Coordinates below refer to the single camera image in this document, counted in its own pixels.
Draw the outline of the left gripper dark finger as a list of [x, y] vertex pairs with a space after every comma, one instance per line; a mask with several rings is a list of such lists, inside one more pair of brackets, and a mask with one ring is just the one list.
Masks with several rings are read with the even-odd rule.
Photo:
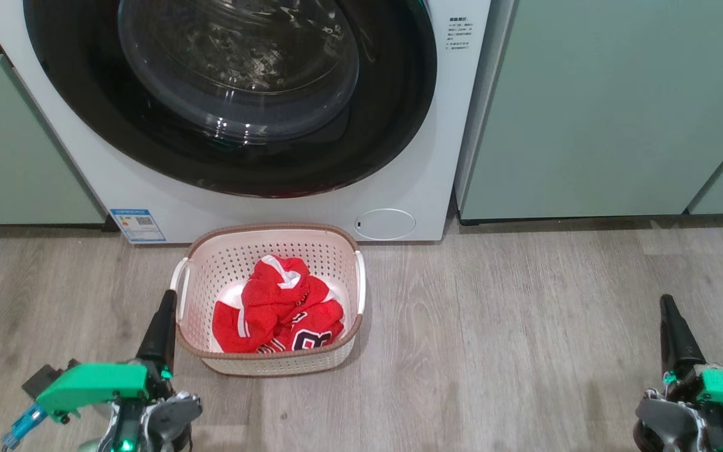
[[177, 300], [174, 289], [167, 289], [152, 317], [136, 358], [151, 363], [160, 377], [173, 377], [173, 362], [177, 340]]

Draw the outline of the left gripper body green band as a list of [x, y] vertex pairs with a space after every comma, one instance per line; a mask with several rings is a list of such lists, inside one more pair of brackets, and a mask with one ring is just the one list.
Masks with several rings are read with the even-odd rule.
[[66, 423], [78, 410], [103, 404], [109, 424], [87, 452], [193, 452], [192, 424], [201, 399], [173, 389], [166, 363], [72, 362], [52, 369], [35, 401], [53, 421]]

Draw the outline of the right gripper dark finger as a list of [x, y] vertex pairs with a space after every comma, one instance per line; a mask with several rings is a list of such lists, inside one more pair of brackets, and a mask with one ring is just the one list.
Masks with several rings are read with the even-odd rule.
[[705, 366], [707, 361], [672, 295], [661, 296], [660, 316], [663, 381], [666, 384], [674, 383], [676, 380], [688, 384], [700, 383], [701, 377], [697, 367]]

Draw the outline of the red sports jersey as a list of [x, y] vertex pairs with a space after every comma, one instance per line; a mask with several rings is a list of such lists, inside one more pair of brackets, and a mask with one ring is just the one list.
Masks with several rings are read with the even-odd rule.
[[304, 351], [339, 340], [344, 315], [334, 291], [301, 258], [266, 255], [247, 280], [220, 291], [212, 334], [223, 353]]

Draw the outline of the black round glass machine door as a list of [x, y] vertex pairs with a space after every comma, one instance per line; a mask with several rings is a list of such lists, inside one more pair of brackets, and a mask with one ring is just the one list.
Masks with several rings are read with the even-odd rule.
[[180, 182], [256, 198], [335, 191], [399, 157], [429, 112], [424, 0], [23, 0], [78, 119]]

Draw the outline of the cream perforated laundry basket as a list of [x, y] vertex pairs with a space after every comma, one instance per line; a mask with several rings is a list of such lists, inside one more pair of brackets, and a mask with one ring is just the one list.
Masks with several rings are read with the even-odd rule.
[[[263, 256], [301, 258], [338, 297], [344, 331], [334, 344], [313, 351], [223, 353], [213, 336], [219, 301], [239, 304], [240, 293]], [[327, 224], [273, 223], [218, 229], [190, 246], [173, 271], [178, 295], [177, 341], [204, 366], [230, 377], [292, 377], [338, 367], [353, 351], [363, 324], [367, 280], [358, 243]]]

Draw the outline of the white front-load washing machine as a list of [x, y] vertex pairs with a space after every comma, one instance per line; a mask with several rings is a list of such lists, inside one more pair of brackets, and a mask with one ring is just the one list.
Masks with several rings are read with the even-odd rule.
[[493, 0], [424, 0], [437, 48], [427, 117], [404, 152], [335, 191], [256, 198], [208, 191], [153, 171], [98, 137], [66, 105], [38, 64], [23, 0], [0, 0], [0, 45], [100, 205], [149, 210], [166, 243], [264, 222], [323, 223], [356, 240], [439, 240], [453, 191], [484, 29]]

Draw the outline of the large green cabinet door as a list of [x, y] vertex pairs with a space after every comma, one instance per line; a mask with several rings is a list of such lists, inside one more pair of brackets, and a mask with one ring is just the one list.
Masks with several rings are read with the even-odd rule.
[[0, 224], [102, 224], [104, 214], [0, 55]]

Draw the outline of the blue energy label sticker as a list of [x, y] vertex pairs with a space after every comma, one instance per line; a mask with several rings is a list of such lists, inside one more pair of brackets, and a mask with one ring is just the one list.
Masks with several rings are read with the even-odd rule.
[[132, 244], [166, 243], [166, 237], [149, 210], [110, 209], [110, 217]]

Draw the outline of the wide green cabinet panel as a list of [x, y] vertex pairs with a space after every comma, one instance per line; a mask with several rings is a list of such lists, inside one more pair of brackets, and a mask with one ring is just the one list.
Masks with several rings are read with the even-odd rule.
[[459, 219], [678, 215], [723, 163], [723, 0], [493, 0]]

